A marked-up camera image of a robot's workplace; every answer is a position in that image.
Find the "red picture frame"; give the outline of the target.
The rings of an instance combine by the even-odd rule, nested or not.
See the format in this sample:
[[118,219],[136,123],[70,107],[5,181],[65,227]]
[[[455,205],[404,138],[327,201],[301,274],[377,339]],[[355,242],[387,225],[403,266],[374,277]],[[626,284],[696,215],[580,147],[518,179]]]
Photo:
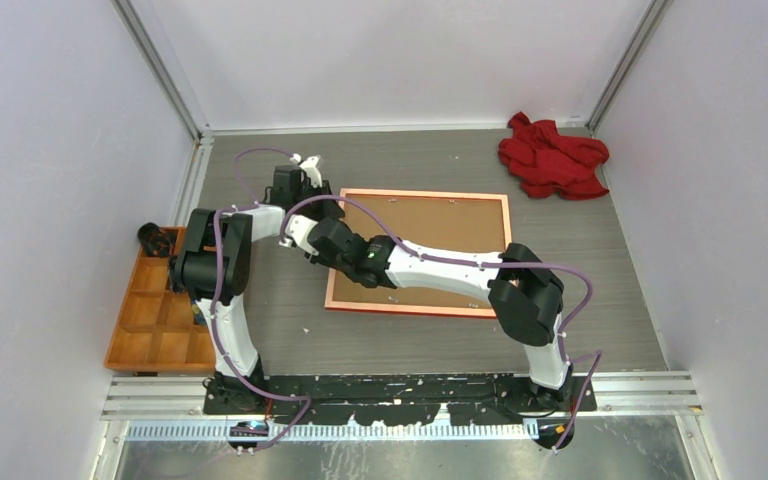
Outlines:
[[[499,252],[512,242],[508,196],[369,188],[344,188],[354,200],[403,240],[469,253]],[[331,271],[324,306],[328,310],[491,319],[483,300],[429,288],[367,289]]]

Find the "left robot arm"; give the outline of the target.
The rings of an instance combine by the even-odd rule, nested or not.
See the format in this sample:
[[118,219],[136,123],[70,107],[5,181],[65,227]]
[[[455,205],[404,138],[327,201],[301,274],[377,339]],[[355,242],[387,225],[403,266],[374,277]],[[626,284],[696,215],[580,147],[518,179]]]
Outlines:
[[193,210],[169,273],[171,285],[185,292],[205,318],[215,352],[209,393],[228,395],[244,414],[258,412],[266,398],[279,397],[265,384],[245,314],[253,244],[274,239],[320,260],[323,251],[312,243],[314,228],[337,225],[345,215],[322,177],[318,157],[294,161],[275,168],[263,201]]

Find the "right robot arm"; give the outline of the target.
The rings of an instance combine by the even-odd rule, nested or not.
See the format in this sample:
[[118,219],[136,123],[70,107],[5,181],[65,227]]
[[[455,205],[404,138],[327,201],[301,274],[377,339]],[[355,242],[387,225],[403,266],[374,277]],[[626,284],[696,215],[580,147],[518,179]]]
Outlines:
[[551,411],[570,398],[571,368],[558,338],[564,285],[548,270],[522,267],[535,258],[527,247],[511,243],[503,252],[487,253],[441,250],[388,235],[365,239],[341,220],[302,215],[292,216],[284,232],[312,263],[367,289],[426,288],[489,304],[503,332],[524,348],[534,403]]

